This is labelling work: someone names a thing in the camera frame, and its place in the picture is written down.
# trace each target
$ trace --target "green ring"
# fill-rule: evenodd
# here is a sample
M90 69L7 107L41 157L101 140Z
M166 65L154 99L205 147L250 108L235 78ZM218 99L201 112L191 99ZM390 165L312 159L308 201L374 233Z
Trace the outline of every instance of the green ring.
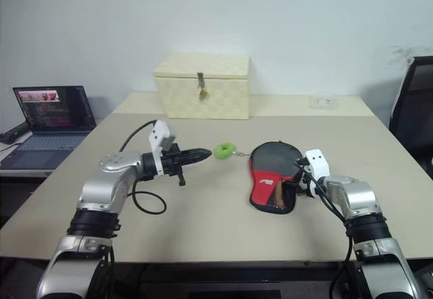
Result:
M217 145L214 149L214 156L218 159L227 159L236 150L236 146L230 142L224 142Z

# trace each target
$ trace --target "beige woven box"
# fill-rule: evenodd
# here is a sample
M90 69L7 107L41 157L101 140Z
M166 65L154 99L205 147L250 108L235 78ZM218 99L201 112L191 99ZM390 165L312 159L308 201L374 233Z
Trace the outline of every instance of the beige woven box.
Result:
M177 54L153 72L169 118L249 118L247 55Z

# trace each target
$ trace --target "laptop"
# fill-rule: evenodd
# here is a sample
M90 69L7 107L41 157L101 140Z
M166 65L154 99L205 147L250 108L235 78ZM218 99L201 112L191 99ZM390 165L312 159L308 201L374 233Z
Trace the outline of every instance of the laptop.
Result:
M2 170L54 170L96 127L83 86L15 87L32 136L5 157Z

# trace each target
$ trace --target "power outlet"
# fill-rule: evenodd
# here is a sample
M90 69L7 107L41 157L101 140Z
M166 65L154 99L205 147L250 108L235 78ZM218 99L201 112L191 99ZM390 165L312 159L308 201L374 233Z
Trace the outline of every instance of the power outlet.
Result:
M338 107L334 96L311 96L310 108L317 110L335 110Z

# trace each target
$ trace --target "box lid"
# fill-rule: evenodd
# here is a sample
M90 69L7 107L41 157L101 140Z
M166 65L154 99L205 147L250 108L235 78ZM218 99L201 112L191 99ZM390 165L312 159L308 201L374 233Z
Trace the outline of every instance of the box lid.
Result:
M175 54L153 72L155 77L247 79L250 58L235 54Z

